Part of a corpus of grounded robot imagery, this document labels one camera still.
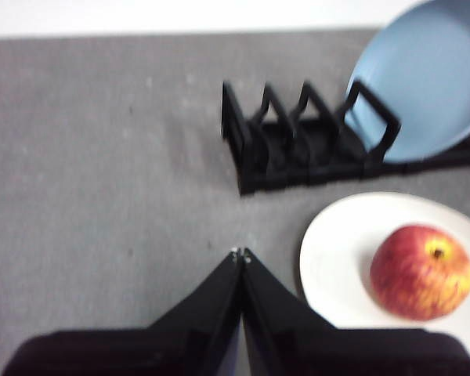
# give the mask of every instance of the red apple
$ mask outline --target red apple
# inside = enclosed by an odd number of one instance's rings
[[[392,233],[374,255],[370,275],[381,305],[412,320],[446,315],[470,292],[470,258],[464,248],[428,226]]]

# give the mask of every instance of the table surface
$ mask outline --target table surface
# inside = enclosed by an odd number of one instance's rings
[[[470,216],[470,168],[239,197],[222,80],[246,114],[265,81],[289,108],[305,79],[337,106],[373,34],[0,41],[0,371],[36,334],[152,323],[236,245],[301,297],[306,227],[353,193]],[[235,374],[248,374],[244,347]]]

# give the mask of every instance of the white wall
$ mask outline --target white wall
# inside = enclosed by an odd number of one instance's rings
[[[0,38],[369,27],[418,0],[0,0]]]

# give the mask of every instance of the apple stem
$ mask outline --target apple stem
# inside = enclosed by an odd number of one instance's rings
[[[434,250],[433,252],[433,257],[435,257],[436,259],[440,259],[442,256],[444,256],[444,251],[442,249],[436,249]]]

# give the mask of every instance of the light blue bowl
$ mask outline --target light blue bowl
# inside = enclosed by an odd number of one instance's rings
[[[470,0],[434,0],[402,15],[363,52],[349,87],[357,79],[401,121],[386,162],[418,161],[459,143],[470,134]],[[361,98],[346,122],[367,149],[385,131]]]

